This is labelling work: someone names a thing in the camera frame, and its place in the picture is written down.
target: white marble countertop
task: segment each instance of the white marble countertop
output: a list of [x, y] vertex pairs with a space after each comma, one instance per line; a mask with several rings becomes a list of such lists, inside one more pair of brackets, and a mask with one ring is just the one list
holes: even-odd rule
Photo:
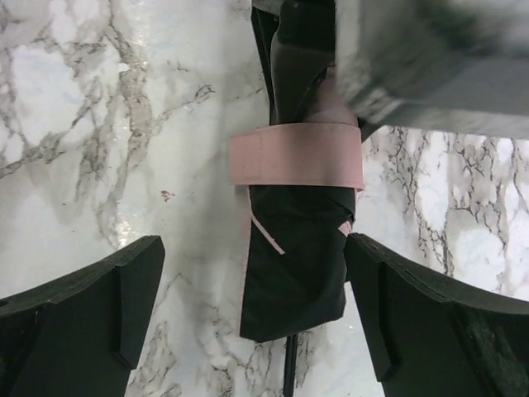
[[[130, 397], [280, 396], [284, 341], [237, 337], [227, 138], [266, 124], [247, 0], [0, 2], [0, 296], [145, 234], [167, 250]], [[529, 300], [529, 141], [383, 129], [355, 228]], [[302, 335], [297, 397], [380, 397], [351, 293]]]

